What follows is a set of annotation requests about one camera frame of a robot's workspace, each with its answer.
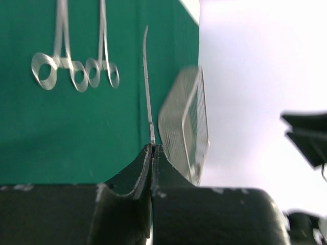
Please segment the steel surgical scissors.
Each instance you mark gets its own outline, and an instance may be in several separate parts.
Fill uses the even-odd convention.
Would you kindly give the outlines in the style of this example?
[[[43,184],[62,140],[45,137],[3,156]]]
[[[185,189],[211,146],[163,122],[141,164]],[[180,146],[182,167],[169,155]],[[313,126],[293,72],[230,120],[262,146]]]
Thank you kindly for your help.
[[[147,53],[146,53],[147,34],[148,34],[148,25],[146,25],[145,27],[145,32],[143,37],[143,68],[144,68],[144,81],[145,81],[145,92],[146,92],[146,103],[147,103],[147,115],[148,115],[149,129],[150,129],[150,142],[152,145],[156,145],[154,123],[152,119],[149,75],[148,75],[148,66],[147,66]]]

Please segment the metal wire mesh tray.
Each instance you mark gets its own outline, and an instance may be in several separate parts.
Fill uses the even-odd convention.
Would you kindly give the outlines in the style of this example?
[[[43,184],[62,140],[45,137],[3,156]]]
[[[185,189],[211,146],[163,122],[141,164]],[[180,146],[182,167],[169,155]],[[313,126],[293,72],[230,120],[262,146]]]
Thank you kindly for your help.
[[[202,67],[180,70],[160,109],[158,129],[170,163],[199,185],[209,147]]]

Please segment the steel surgical forceps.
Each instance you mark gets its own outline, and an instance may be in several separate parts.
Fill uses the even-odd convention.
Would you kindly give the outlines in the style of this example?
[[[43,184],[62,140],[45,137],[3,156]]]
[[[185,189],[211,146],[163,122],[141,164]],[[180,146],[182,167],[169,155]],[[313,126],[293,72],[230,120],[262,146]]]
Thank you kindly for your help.
[[[39,77],[40,68],[49,65],[49,76],[42,80]],[[31,69],[38,84],[45,90],[51,90],[57,83],[58,69],[68,69],[73,86],[78,92],[85,92],[88,87],[88,75],[80,61],[72,60],[69,39],[68,4],[67,1],[57,1],[54,52],[52,56],[35,53],[32,57]]]
[[[113,88],[118,88],[120,84],[120,75],[118,67],[109,62],[109,51],[107,41],[107,18],[106,1],[100,0],[100,18],[99,18],[99,44],[98,59],[88,58],[86,60],[85,70],[87,72],[89,84],[97,88],[100,83],[101,71],[107,71],[108,81]]]

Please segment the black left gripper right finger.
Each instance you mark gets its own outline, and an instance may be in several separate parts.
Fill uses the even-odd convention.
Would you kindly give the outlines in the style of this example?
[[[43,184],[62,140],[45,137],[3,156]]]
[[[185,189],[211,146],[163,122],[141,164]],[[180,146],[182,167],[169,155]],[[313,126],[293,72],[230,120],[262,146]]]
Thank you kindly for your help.
[[[279,211],[257,188],[197,187],[155,148],[154,244],[289,244]]]

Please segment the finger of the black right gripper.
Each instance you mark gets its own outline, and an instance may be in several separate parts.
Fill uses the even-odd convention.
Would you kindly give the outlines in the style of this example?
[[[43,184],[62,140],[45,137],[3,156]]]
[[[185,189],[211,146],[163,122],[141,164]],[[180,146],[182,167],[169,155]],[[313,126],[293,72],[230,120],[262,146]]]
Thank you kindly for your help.
[[[326,113],[291,113],[283,112],[281,119],[292,128],[326,133]]]

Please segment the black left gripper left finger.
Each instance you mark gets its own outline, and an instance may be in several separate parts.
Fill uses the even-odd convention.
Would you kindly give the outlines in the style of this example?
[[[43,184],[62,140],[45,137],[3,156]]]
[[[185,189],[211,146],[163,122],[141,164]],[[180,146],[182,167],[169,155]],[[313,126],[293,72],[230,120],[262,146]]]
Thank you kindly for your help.
[[[1,244],[145,244],[152,146],[95,184],[3,184]]]

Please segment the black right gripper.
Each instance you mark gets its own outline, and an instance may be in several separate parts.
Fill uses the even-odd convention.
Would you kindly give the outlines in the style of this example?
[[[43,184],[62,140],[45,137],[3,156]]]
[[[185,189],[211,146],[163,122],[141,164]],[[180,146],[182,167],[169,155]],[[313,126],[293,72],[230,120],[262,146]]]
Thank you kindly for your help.
[[[326,134],[288,131],[286,136],[312,167],[326,164]],[[302,211],[284,212],[283,215],[288,220],[291,244],[326,244],[326,216]]]

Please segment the dark green surgical cloth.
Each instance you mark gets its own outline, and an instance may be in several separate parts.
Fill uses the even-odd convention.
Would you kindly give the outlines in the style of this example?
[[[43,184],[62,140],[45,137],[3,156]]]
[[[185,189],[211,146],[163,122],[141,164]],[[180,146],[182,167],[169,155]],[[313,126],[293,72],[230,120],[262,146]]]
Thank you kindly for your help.
[[[32,74],[35,53],[53,55],[55,1],[1,1],[1,183],[95,183],[128,165],[149,142],[143,55],[152,115],[178,72],[198,63],[199,27],[179,1],[107,1],[107,72],[79,92],[67,69],[52,90]]]

